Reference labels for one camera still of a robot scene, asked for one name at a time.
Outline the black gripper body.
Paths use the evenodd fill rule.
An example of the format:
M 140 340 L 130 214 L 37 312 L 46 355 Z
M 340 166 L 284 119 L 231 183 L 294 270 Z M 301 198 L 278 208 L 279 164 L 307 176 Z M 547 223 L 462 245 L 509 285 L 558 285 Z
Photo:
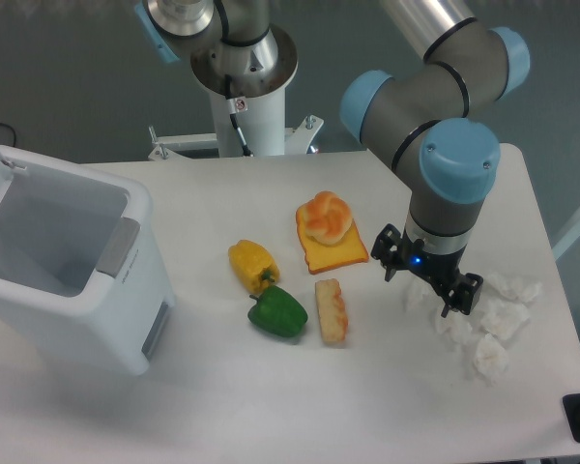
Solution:
M 394 268 L 408 271 L 426 281 L 440 295 L 450 296 L 456 289 L 460 272 L 459 263 L 465 246 L 456 252 L 437 254 L 427 250 L 426 245 L 414 245 L 407 234 L 397 233 Z

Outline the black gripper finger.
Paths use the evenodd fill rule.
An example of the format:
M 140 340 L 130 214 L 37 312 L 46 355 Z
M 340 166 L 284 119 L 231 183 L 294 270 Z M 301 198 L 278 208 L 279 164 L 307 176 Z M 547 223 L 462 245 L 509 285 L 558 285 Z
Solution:
M 450 312 L 470 315 L 479 302 L 482 286 L 481 275 L 459 274 L 452 284 L 444 286 L 439 293 L 444 302 L 441 317 L 446 318 Z
M 393 276 L 402 269 L 401 245 L 401 234 L 390 223 L 381 230 L 374 241 L 370 255 L 381 263 L 385 270 L 386 282 L 390 282 Z

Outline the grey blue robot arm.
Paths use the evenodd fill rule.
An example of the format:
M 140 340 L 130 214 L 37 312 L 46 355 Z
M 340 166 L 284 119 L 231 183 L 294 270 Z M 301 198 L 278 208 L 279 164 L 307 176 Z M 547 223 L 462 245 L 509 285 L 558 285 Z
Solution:
M 211 98 L 218 151 L 227 157 L 280 155 L 282 95 L 298 67 L 292 39 L 266 1 L 139 1 L 142 25 L 167 60 L 185 58 Z M 345 128 L 411 191 L 402 229 L 385 227 L 372 256 L 387 276 L 401 270 L 427 282 L 445 312 L 469 314 L 483 280 L 459 263 L 492 189 L 500 144 L 471 114 L 519 87 L 531 65 L 524 40 L 484 27 L 462 1 L 386 1 L 383 9 L 423 61 L 397 80 L 365 72 L 345 91 Z

